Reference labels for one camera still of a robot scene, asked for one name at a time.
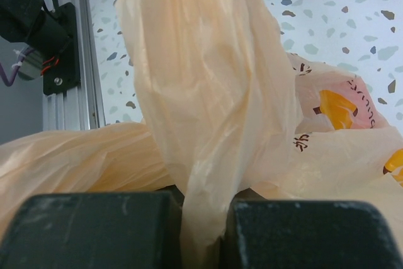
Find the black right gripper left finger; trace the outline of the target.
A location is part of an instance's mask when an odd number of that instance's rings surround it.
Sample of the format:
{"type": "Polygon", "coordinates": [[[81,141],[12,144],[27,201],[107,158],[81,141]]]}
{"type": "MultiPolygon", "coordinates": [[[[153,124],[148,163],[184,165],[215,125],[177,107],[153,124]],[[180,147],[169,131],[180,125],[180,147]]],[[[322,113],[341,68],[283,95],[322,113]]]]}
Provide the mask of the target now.
{"type": "Polygon", "coordinates": [[[183,194],[43,194],[19,207],[1,241],[2,268],[181,268],[183,194]]]}

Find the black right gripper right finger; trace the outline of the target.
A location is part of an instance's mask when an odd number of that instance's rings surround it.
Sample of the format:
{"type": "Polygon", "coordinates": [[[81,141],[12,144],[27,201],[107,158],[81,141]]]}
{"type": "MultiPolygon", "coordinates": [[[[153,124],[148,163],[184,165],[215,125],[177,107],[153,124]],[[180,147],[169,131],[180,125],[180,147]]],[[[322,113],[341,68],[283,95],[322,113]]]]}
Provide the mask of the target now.
{"type": "Polygon", "coordinates": [[[402,268],[402,256],[369,203],[236,199],[219,267],[402,268]]]}

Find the banana print plastic bag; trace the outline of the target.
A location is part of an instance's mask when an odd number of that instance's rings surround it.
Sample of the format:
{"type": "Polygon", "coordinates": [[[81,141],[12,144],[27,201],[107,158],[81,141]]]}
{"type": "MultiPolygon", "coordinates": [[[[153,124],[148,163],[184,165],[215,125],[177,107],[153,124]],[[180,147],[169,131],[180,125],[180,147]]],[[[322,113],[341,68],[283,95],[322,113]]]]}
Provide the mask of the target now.
{"type": "Polygon", "coordinates": [[[37,193],[184,195],[181,254],[215,268],[230,203],[374,205],[402,244],[402,136],[356,74],[288,53],[263,0],[117,0],[142,123],[1,146],[1,230],[37,193]]]}

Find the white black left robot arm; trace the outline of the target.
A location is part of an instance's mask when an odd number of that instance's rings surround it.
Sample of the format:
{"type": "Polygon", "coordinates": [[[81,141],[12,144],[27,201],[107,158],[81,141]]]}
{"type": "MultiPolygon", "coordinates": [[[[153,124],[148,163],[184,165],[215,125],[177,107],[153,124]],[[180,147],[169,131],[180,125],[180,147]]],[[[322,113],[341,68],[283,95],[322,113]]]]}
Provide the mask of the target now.
{"type": "Polygon", "coordinates": [[[46,57],[61,52],[70,37],[44,4],[44,0],[1,0],[1,37],[23,42],[46,57]]]}

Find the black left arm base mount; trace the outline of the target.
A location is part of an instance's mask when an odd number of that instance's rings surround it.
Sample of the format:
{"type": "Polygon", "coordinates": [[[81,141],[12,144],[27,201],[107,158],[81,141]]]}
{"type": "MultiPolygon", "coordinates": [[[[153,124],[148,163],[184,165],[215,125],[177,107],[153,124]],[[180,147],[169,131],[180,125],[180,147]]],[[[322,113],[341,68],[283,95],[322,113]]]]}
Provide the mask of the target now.
{"type": "Polygon", "coordinates": [[[52,0],[54,21],[62,28],[51,30],[46,39],[56,50],[42,64],[43,93],[46,96],[65,93],[81,83],[76,7],[72,3],[59,4],[52,0]]]}

